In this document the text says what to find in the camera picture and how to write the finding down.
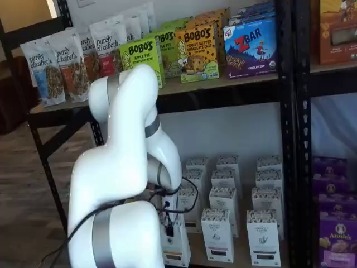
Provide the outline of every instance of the wire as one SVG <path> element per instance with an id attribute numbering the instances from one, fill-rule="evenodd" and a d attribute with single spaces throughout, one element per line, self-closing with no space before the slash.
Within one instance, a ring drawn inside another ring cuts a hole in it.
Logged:
<path id="1" fill-rule="evenodd" d="M 183 178 L 184 180 L 187 180 L 190 184 L 192 184 L 192 185 L 194 186 L 195 190 L 196 190 L 196 193 L 197 193 L 197 194 L 196 194 L 195 201 L 194 201 L 192 207 L 189 208 L 189 209 L 185 209 L 185 210 L 170 210 L 170 209 L 165 209 L 165 208 L 162 208 L 162 209 L 157 209 L 157 208 L 156 208 L 157 211 L 159 211 L 159 212 L 168 212 L 168 213 L 183 214 L 183 213 L 188 213 L 188 212 L 192 211 L 192 210 L 195 208 L 195 205 L 196 205 L 196 202 L 197 202 L 197 198 L 198 198 L 198 196 L 199 196 L 199 190 L 198 190 L 197 186 L 196 186 L 193 182 L 191 182 L 189 179 L 187 179 L 187 178 L 185 178 L 185 177 L 182 177 L 182 178 Z M 179 189 L 176 189 L 173 193 L 166 193 L 166 195 L 173 195 L 173 194 L 177 193 L 178 190 L 179 190 Z M 160 193 L 160 192 L 166 192 L 166 191 L 167 191 L 167 190 L 159 190 L 159 191 L 156 191 L 156 192 L 154 193 L 154 195 L 152 195 L 152 196 L 149 198 L 149 201 L 151 201 L 151 199 L 152 199 L 156 194 L 158 194 L 158 193 Z M 97 209 L 93 210 L 92 212 L 90 212 L 87 216 L 85 216 L 85 217 L 78 223 L 78 225 L 77 225 L 77 226 L 73 229 L 73 231 L 71 232 L 71 235 L 70 235 L 68 238 L 65 239 L 65 241 L 62 243 L 62 245 L 61 245 L 59 248 L 57 248 L 56 250 L 54 250 L 54 251 L 48 253 L 45 257 L 42 258 L 42 260 L 41 260 L 41 262 L 38 264 L 37 268 L 40 268 L 40 267 L 41 267 L 41 265 L 43 264 L 43 262 L 45 261 L 45 259 L 47 259 L 49 256 L 51 256 L 51 255 L 55 254 L 56 252 L 58 252 L 57 255 L 56 255 L 56 257 L 53 259 L 53 261 L 52 261 L 52 263 L 51 263 L 51 265 L 50 265 L 50 268 L 53 268 L 54 265 L 55 265 L 55 263 L 56 263 L 56 261 L 57 261 L 57 259 L 58 259 L 59 256 L 61 255 L 63 249 L 68 245 L 68 243 L 71 241 L 71 239 L 73 238 L 74 234 L 76 234 L 76 232 L 78 231 L 78 229 L 79 229 L 90 217 L 92 217 L 92 216 L 94 216 L 94 215 L 96 215 L 96 214 L 98 214 L 98 213 L 100 213 L 100 212 L 102 212 L 102 211 L 105 211 L 105 210 L 107 210 L 107 209 L 109 209 L 109 208 L 114 208 L 114 207 L 116 207 L 116 206 L 118 206 L 118 205 L 120 205 L 120 204 L 122 204 L 122 202 L 121 202 L 120 200 L 118 200 L 118 201 L 115 201 L 115 202 L 111 202 L 111 203 L 104 204 L 104 205 L 100 206 L 99 208 L 97 208 Z"/>

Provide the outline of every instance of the white robotic arm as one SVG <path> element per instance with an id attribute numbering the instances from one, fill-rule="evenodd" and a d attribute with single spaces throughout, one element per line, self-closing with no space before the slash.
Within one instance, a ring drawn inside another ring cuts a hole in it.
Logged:
<path id="1" fill-rule="evenodd" d="M 92 84 L 93 116 L 103 122 L 109 108 L 108 140 L 75 163 L 69 234 L 91 211 L 140 194 L 148 181 L 168 190 L 180 186 L 179 153 L 161 129 L 157 95 L 156 75 L 148 65 Z M 147 153 L 154 159 L 148 162 Z M 167 200 L 168 209 L 176 209 L 177 196 Z M 100 212 L 78 229 L 69 243 L 69 254 L 73 268 L 163 267 L 155 208 L 149 202 L 134 202 Z"/>

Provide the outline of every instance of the wooden floor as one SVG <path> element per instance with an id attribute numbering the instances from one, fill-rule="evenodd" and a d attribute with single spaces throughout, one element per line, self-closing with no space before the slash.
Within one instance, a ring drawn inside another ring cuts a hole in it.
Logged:
<path id="1" fill-rule="evenodd" d="M 58 129 L 41 129 L 42 141 Z M 83 127 L 49 158 L 66 210 L 74 161 L 90 147 L 90 132 Z M 42 257 L 56 249 L 64 238 L 30 129 L 21 125 L 0 136 L 0 267 L 37 268 Z M 42 267 L 48 267 L 49 261 Z M 70 267 L 66 252 L 57 263 L 58 268 Z"/>

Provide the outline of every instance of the black metal shelf frame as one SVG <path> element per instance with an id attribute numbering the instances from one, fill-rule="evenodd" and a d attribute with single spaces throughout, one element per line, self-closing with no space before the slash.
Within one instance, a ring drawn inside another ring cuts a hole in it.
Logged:
<path id="1" fill-rule="evenodd" d="M 0 40 L 3 43 L 6 56 L 12 65 L 11 49 L 19 44 L 35 38 L 46 36 L 65 27 L 72 26 L 72 21 L 66 0 L 57 0 L 61 17 L 39 23 L 42 32 L 38 32 L 33 25 L 25 29 L 17 30 L 15 33 L 4 33 L 0 29 Z M 157 107 L 159 113 L 170 113 L 178 111 L 191 111 L 197 109 L 210 109 L 228 106 L 245 105 L 262 102 L 280 101 L 281 131 L 283 147 L 284 167 L 284 196 L 286 207 L 286 225 L 288 237 L 289 263 L 291 268 L 306 266 L 305 243 L 301 236 L 301 209 L 298 196 L 301 184 L 298 181 L 299 162 L 297 161 L 298 145 L 300 140 L 297 136 L 300 121 L 297 121 L 297 107 L 295 96 L 294 58 L 293 58 L 293 34 L 292 34 L 292 0 L 276 0 L 277 12 L 277 40 L 278 40 L 278 80 L 271 80 L 252 84 L 241 84 L 219 89 L 196 90 L 188 93 L 178 93 L 159 96 Z M 19 98 L 22 98 L 21 88 L 16 86 Z M 38 149 L 38 153 L 44 167 L 50 189 L 54 196 L 55 204 L 64 227 L 67 230 L 66 215 L 59 198 L 56 184 L 53 179 L 48 163 L 48 157 L 53 154 L 64 142 L 66 142 L 80 127 L 90 122 L 97 146 L 103 144 L 102 135 L 98 123 L 90 114 L 89 107 L 63 109 L 27 114 L 28 123 Z M 38 135 L 38 128 L 59 126 L 65 127 L 47 143 L 42 144 Z"/>

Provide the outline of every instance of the green box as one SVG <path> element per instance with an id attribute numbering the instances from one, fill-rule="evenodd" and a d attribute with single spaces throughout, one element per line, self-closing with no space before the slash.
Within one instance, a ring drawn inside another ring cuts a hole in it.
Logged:
<path id="1" fill-rule="evenodd" d="M 162 65 L 165 78 L 177 77 L 181 75 L 181 66 L 177 61 L 177 47 L 175 45 L 175 28 L 167 27 L 149 33 L 147 37 L 159 39 Z"/>
<path id="2" fill-rule="evenodd" d="M 182 29 L 185 27 L 186 23 L 188 23 L 192 17 L 179 18 L 178 20 L 164 22 L 160 28 L 174 27 L 176 29 Z"/>
<path id="3" fill-rule="evenodd" d="M 119 47 L 124 70 L 130 70 L 138 64 L 149 65 L 156 73 L 158 87 L 165 85 L 159 40 L 144 37 L 142 40 L 122 44 Z"/>

